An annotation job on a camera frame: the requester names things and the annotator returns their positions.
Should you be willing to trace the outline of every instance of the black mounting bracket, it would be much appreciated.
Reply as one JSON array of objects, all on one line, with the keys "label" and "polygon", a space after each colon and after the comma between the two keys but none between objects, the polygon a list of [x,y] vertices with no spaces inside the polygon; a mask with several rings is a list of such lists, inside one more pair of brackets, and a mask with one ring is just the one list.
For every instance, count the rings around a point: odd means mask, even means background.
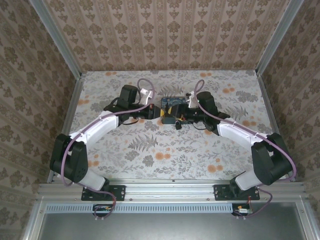
[{"label": "black mounting bracket", "polygon": [[216,201],[247,201],[249,197],[251,200],[260,200],[259,191],[255,186],[242,191],[237,196],[233,194],[230,184],[214,185],[213,192]]},{"label": "black mounting bracket", "polygon": [[[124,201],[126,196],[126,186],[125,185],[109,185],[108,192],[112,193],[118,202]],[[87,188],[83,188],[82,201],[112,201],[112,197],[108,194],[97,193],[90,191]]]}]

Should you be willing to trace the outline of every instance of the floral tablecloth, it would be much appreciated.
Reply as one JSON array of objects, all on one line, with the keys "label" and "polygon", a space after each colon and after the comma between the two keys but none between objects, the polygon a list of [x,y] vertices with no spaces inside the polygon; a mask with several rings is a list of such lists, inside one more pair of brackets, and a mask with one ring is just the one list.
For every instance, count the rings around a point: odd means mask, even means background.
[{"label": "floral tablecloth", "polygon": [[[71,132],[96,118],[119,96],[123,85],[136,86],[140,78],[154,84],[153,102],[159,107],[161,98],[184,96],[204,79],[203,90],[211,92],[221,112],[255,131],[272,132],[253,70],[88,72]],[[146,82],[141,86],[150,88]],[[229,180],[252,168],[251,153],[232,140],[188,124],[176,130],[173,125],[163,125],[160,118],[140,119],[109,132],[88,150],[88,161],[93,171],[113,179]]]}]

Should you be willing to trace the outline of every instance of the wallpaper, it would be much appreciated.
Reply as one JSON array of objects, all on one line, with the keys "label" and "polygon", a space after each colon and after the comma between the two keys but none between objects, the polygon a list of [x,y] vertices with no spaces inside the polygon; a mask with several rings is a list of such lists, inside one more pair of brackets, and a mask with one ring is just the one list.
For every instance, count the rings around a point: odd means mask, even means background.
[{"label": "wallpaper", "polygon": [[320,1],[305,0],[262,75],[320,222]]},{"label": "wallpaper", "polygon": [[0,1],[0,239],[19,239],[46,182],[72,76],[28,1]]},{"label": "wallpaper", "polygon": [[[119,97],[123,85],[136,86],[140,78],[154,84],[153,102],[158,107],[162,98],[183,98],[204,79],[203,91],[211,92],[221,112],[255,131],[272,133],[254,70],[88,72],[71,132],[95,119]],[[145,82],[141,87],[150,89]],[[204,128],[203,123],[195,126]],[[160,117],[139,119],[134,125],[121,125],[108,132],[88,150],[88,162],[93,171],[114,179],[230,180],[253,167],[251,152],[232,139],[197,130],[191,124],[176,130],[173,124],[162,124]]]},{"label": "wallpaper", "polygon": [[83,72],[256,68],[289,0],[45,0]]}]

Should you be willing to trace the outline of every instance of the purple cable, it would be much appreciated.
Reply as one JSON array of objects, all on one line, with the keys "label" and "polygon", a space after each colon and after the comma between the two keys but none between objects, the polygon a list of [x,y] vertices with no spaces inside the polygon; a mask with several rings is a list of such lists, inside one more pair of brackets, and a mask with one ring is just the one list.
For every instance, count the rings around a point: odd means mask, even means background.
[{"label": "purple cable", "polygon": [[[292,176],[291,176],[291,177],[288,177],[288,178],[286,178],[286,179],[280,179],[280,180],[278,180],[278,181],[290,181],[290,180],[292,180],[293,178],[295,178],[295,176],[296,176],[296,174],[297,174],[296,165],[295,165],[294,161],[291,159],[291,157],[290,157],[284,150],[282,150],[280,147],[278,147],[278,146],[277,146],[276,144],[274,144],[273,142],[271,142],[271,141],[269,141],[268,139],[266,139],[264,136],[261,136],[261,135],[258,134],[257,132],[252,131],[250,128],[247,128],[247,127],[245,127],[245,126],[242,126],[242,125],[240,125],[240,124],[238,124],[238,123],[236,123],[236,122],[232,122],[232,121],[229,121],[229,120],[222,119],[222,118],[220,118],[220,117],[214,116],[214,115],[210,114],[209,112],[207,112],[207,111],[200,105],[200,103],[198,102],[198,99],[197,99],[197,92],[199,92],[199,91],[204,87],[204,85],[205,85],[205,81],[204,81],[203,79],[201,79],[201,80],[199,80],[199,81],[196,83],[196,85],[195,85],[195,87],[194,87],[194,98],[195,98],[195,100],[196,100],[199,108],[200,108],[205,114],[207,114],[208,116],[210,116],[210,117],[212,117],[212,118],[214,118],[214,119],[216,119],[216,120],[218,120],[218,121],[221,121],[221,122],[225,122],[225,123],[234,125],[234,126],[240,128],[240,129],[242,129],[242,130],[244,130],[244,131],[246,131],[246,132],[248,132],[248,133],[250,133],[250,134],[252,134],[252,135],[255,135],[256,137],[262,139],[263,141],[265,141],[265,142],[267,142],[268,144],[270,144],[271,146],[273,146],[275,149],[277,149],[280,153],[282,153],[282,154],[288,159],[288,161],[290,162],[290,164],[291,164],[291,166],[292,166]],[[250,218],[250,217],[253,217],[253,216],[255,216],[256,214],[260,213],[266,206],[268,206],[268,205],[270,204],[272,198],[273,198],[272,194],[271,194],[270,192],[268,192],[268,191],[265,191],[265,190],[261,189],[261,188],[259,188],[259,189],[260,189],[261,192],[264,192],[264,193],[266,193],[266,194],[269,194],[269,195],[270,195],[270,198],[269,198],[269,200],[268,200],[258,211],[256,211],[256,212],[253,213],[253,214],[250,214],[250,215],[248,215],[248,216],[242,216],[240,213],[238,213],[238,212],[236,212],[236,211],[234,211],[234,213],[236,213],[237,215],[239,215],[239,216],[242,217],[242,218]]]},{"label": "purple cable", "polygon": [[234,212],[235,214],[239,215],[239,217],[241,217],[241,218],[251,218],[251,217],[257,215],[258,213],[260,213],[266,206],[268,206],[268,205],[270,204],[273,196],[272,196],[271,192],[268,192],[268,191],[263,190],[263,189],[261,189],[261,188],[259,188],[259,190],[260,190],[261,192],[264,192],[265,194],[269,194],[269,195],[270,195],[270,198],[269,198],[269,200],[268,200],[258,211],[256,211],[255,213],[252,213],[252,214],[250,214],[250,215],[247,215],[247,216],[242,216],[239,212],[236,212],[236,211],[233,211],[233,212]]},{"label": "purple cable", "polygon": [[104,216],[104,217],[99,217],[97,216],[97,210],[100,209],[100,208],[103,208],[104,206],[97,206],[95,209],[94,209],[94,212],[93,212],[93,215],[96,217],[96,219],[102,219],[102,218],[107,218],[110,216],[110,214],[115,210],[116,208],[116,203],[117,203],[117,198],[115,195],[113,195],[111,192],[108,192],[108,191],[97,191],[97,190],[94,190],[93,188],[91,187],[87,187],[81,183],[77,183],[78,185],[84,187],[84,188],[87,188],[89,189],[90,191],[93,191],[93,192],[96,192],[98,194],[108,194],[112,197],[112,201],[113,201],[113,204],[112,204],[112,207],[110,209],[110,211]]},{"label": "purple cable", "polygon": [[214,115],[210,114],[209,112],[207,112],[207,111],[200,105],[200,103],[198,102],[197,94],[196,94],[196,93],[199,92],[199,91],[204,87],[204,85],[205,85],[205,81],[204,81],[203,79],[201,79],[201,80],[199,80],[199,81],[196,83],[195,88],[194,88],[194,98],[195,98],[195,100],[197,101],[199,108],[200,108],[205,114],[207,114],[208,116],[210,116],[210,117],[212,117],[212,118],[214,118],[214,119],[216,119],[216,120],[219,120],[219,121],[221,121],[221,122],[225,122],[225,123],[234,125],[234,126],[240,128],[240,129],[242,129],[242,130],[244,130],[244,131],[246,131],[246,132],[248,132],[248,133],[250,133],[250,134],[252,134],[252,135],[255,135],[256,137],[262,139],[263,141],[267,142],[267,143],[270,144],[272,147],[274,147],[275,149],[277,149],[280,153],[282,153],[282,154],[288,159],[288,161],[290,162],[290,164],[291,164],[291,166],[292,166],[292,176],[290,176],[290,177],[288,177],[288,178],[286,178],[286,179],[280,179],[280,180],[278,180],[278,182],[290,181],[290,180],[294,179],[295,176],[296,176],[296,174],[297,174],[296,165],[295,165],[294,161],[292,160],[292,158],[291,158],[284,150],[282,150],[280,147],[278,147],[276,144],[274,144],[272,141],[268,140],[268,139],[265,138],[264,136],[261,136],[260,134],[258,134],[258,132],[255,132],[255,131],[251,130],[250,128],[247,128],[247,127],[245,127],[245,126],[242,126],[242,125],[240,125],[240,124],[238,124],[238,123],[236,123],[236,122],[232,122],[232,121],[229,121],[229,120],[222,119],[222,118],[220,118],[220,117],[214,116]]},{"label": "purple cable", "polygon": [[[139,83],[141,81],[147,81],[151,87],[152,87],[152,97],[151,97],[151,100],[150,102],[152,102],[155,98],[155,86],[152,84],[152,82],[146,78],[140,78],[137,82],[137,87],[138,89],[140,89],[140,86],[139,86]],[[63,158],[62,158],[62,163],[61,163],[61,172],[60,172],[60,175],[61,175],[61,180],[62,180],[62,183],[66,186],[66,187],[69,187],[72,182],[70,183],[66,183],[66,180],[65,180],[65,164],[66,164],[66,159],[67,159],[67,155],[68,155],[68,152],[71,148],[71,146],[74,144],[74,142],[81,136],[81,134],[84,134],[87,130],[89,130],[90,128],[92,128],[94,125],[96,125],[97,123],[99,123],[100,121],[102,121],[103,119],[105,118],[108,118],[110,116],[114,116],[114,115],[120,115],[120,114],[129,114],[129,113],[134,113],[134,112],[139,112],[145,108],[147,108],[148,106],[150,105],[147,104],[145,106],[142,106],[140,108],[137,108],[137,109],[134,109],[134,110],[126,110],[126,111],[119,111],[119,112],[112,112],[112,113],[109,113],[107,115],[104,115],[103,117],[101,117],[101,119],[97,119],[95,120],[94,122],[92,122],[91,124],[89,124],[87,127],[85,127],[83,130],[81,130],[81,132],[76,135],[71,141],[70,143],[68,144],[68,146],[66,147],[65,151],[64,151],[64,154],[63,154]]]}]

